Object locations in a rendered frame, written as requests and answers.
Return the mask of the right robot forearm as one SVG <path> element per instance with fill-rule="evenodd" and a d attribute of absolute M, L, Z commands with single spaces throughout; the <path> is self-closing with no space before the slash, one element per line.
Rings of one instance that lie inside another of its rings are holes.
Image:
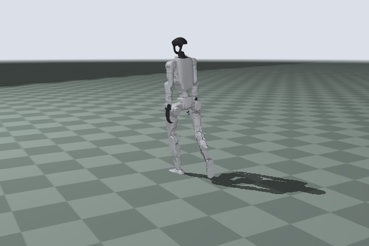
<path fill-rule="evenodd" d="M 198 82 L 192 85 L 192 93 L 191 93 L 193 100 L 197 97 L 198 99 Z"/>

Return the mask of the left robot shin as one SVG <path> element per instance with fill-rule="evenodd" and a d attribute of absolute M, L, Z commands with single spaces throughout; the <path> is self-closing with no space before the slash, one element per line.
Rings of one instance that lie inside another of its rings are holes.
<path fill-rule="evenodd" d="M 180 164 L 180 144 L 175 143 L 175 138 L 173 136 L 170 136 L 168 139 L 168 144 L 170 147 L 171 156 L 174 159 L 175 168 L 177 171 L 181 169 Z"/>

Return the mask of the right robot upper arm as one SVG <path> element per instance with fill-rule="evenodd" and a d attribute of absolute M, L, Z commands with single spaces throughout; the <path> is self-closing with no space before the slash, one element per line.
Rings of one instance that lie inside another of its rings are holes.
<path fill-rule="evenodd" d="M 193 60 L 193 73 L 194 73 L 194 81 L 193 84 L 196 84 L 198 82 L 197 78 L 197 60 L 195 58 L 191 58 Z"/>

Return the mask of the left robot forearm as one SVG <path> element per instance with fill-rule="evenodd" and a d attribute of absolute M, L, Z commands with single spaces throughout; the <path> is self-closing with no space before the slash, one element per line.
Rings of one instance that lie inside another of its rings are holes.
<path fill-rule="evenodd" d="M 165 107 L 167 108 L 167 105 L 170 104 L 172 107 L 172 90 L 170 89 L 170 84 L 168 82 L 166 82 L 164 84 L 164 88 L 165 88 Z"/>

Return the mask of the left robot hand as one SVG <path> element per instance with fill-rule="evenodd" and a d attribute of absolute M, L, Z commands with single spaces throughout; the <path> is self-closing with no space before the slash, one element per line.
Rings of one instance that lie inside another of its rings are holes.
<path fill-rule="evenodd" d="M 170 121 L 170 110 L 171 110 L 171 105 L 170 105 L 170 104 L 168 104 L 168 105 L 167 105 L 167 108 L 165 107 L 165 109 L 166 109 L 165 115 L 166 115 L 166 118 L 167 118 L 167 122 L 169 122 L 169 123 L 173 123 L 173 122 L 171 122 L 171 121 Z"/>

